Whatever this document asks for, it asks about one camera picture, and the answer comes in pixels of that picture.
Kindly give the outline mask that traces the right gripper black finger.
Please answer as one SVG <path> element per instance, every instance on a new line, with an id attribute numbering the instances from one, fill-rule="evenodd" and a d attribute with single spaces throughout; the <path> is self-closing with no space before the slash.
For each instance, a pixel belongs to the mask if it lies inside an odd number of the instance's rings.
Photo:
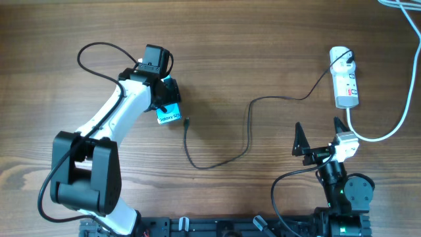
<path id="1" fill-rule="evenodd" d="M 307 141 L 303 127 L 300 122 L 295 124 L 295 139 L 293 143 L 292 155 L 304 156 L 309 153 L 310 145 Z"/>
<path id="2" fill-rule="evenodd" d="M 341 121 L 339 117 L 334 117 L 334 128 L 336 134 L 350 131 L 350 129 Z"/>

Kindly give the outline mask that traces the blue Galaxy smartphone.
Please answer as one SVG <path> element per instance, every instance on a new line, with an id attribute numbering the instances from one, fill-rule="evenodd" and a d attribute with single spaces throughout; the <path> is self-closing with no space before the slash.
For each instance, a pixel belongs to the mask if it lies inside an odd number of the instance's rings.
<path id="1" fill-rule="evenodd" d="M 171 76 L 167 76 L 166 78 L 162 79 L 162 82 L 172 92 L 172 97 L 170 103 L 164 106 L 166 110 L 163 111 L 162 109 L 157 109 L 156 115 L 157 122 L 159 124 L 166 124 L 181 119 L 182 115 L 179 107 L 181 96 L 178 89 L 177 81 Z"/>

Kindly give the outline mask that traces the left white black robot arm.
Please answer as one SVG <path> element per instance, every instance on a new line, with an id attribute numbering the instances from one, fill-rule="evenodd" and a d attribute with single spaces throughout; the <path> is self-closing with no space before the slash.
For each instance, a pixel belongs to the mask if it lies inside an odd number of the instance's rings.
<path id="1" fill-rule="evenodd" d="M 112 78 L 115 91 L 75 132 L 59 132 L 53 140 L 51 171 L 37 201 L 50 189 L 52 202 L 78 211 L 80 236 L 148 236 L 141 213 L 121 198 L 122 178 L 118 148 L 137 118 L 149 111 L 171 112 L 180 102 L 176 81 L 170 77 L 174 58 L 167 49 L 147 45 L 141 60 Z"/>

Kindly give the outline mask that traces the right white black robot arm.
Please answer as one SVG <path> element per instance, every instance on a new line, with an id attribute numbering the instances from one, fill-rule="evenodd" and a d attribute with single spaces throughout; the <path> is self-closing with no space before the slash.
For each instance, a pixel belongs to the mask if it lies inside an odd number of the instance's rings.
<path id="1" fill-rule="evenodd" d="M 334 118 L 335 136 L 324 147 L 311 148 L 300 122 L 295 124 L 292 155 L 303 156 L 303 164 L 316 165 L 316 177 L 321 183 L 327 208 L 317 207 L 310 227 L 300 229 L 307 236 L 371 236 L 368 216 L 375 183 L 361 173 L 349 174 L 344 162 L 352 157 L 359 139 L 339 118 Z"/>

